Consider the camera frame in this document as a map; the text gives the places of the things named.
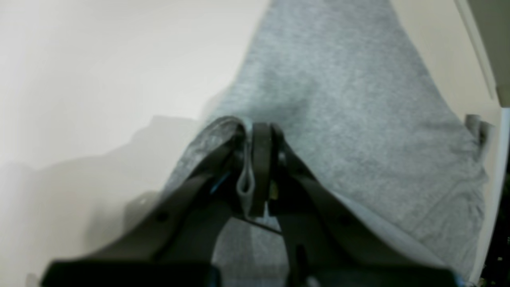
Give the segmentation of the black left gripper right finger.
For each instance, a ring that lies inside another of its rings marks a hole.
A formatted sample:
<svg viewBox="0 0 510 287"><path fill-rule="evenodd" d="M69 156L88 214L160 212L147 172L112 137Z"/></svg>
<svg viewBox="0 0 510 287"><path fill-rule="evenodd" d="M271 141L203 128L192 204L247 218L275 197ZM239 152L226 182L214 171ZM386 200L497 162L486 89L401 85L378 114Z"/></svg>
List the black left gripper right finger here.
<svg viewBox="0 0 510 287"><path fill-rule="evenodd" d="M384 243L327 191L286 143L282 129L257 122L252 141L252 216L266 203L282 231L287 287L461 287L444 267L429 267Z"/></svg>

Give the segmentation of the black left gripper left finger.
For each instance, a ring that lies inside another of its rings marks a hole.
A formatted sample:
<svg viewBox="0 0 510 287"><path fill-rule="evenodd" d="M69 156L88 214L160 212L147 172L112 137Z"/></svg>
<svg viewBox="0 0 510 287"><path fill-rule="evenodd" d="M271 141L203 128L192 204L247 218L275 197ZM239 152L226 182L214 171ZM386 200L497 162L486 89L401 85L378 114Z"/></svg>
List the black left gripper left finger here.
<svg viewBox="0 0 510 287"><path fill-rule="evenodd" d="M233 211L249 209L249 128L211 124L192 143L193 170L167 184L168 195L120 239L86 257L55 260L43 287L220 287L212 264Z"/></svg>

